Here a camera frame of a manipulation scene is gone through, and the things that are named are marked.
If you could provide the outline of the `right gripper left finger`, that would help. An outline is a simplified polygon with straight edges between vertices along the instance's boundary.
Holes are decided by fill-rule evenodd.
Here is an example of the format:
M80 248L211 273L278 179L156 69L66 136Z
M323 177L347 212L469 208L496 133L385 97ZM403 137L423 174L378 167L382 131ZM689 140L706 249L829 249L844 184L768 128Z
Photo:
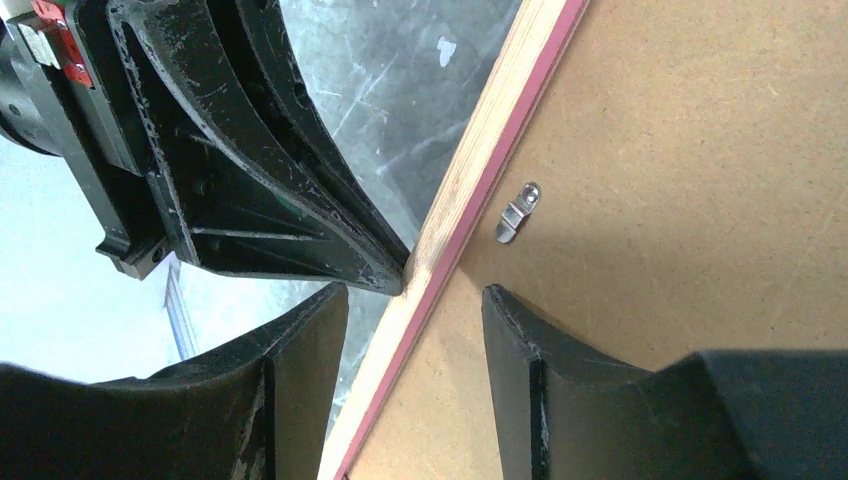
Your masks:
M81 384L1 368L5 479L314 479L348 290L146 379Z

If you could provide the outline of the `pink wooden picture frame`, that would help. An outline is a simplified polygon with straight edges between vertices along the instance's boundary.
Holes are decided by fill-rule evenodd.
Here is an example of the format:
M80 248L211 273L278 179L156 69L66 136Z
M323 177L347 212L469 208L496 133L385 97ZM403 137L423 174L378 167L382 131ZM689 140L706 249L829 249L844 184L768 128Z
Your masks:
M413 351L524 128L588 7L524 1L481 92L392 298L325 442L320 479L343 479Z

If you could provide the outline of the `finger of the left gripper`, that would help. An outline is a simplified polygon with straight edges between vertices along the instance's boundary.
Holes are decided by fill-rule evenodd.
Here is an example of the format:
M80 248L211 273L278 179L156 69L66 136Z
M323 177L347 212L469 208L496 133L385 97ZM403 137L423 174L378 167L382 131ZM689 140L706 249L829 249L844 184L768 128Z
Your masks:
M294 56L279 4L237 1L237 16L249 54L236 68L257 113L294 159L306 164L320 184L402 268L410 252L359 185L311 100Z

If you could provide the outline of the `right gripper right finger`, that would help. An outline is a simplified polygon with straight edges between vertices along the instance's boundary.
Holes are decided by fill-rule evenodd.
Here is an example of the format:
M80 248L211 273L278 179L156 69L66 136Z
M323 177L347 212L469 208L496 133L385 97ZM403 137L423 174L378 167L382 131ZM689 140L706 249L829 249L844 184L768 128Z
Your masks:
M482 293L507 479L843 479L843 350L698 351L651 372Z

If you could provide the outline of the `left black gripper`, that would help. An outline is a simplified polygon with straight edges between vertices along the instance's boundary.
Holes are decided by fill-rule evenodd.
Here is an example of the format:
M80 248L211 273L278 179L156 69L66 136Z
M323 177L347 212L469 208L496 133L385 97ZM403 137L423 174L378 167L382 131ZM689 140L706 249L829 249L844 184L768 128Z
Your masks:
M2 137L64 159L104 231L97 252L129 277L170 253L168 235L219 275L399 294L404 266L254 109L236 2L67 1L91 89L36 62L20 30L33 13L1 20Z

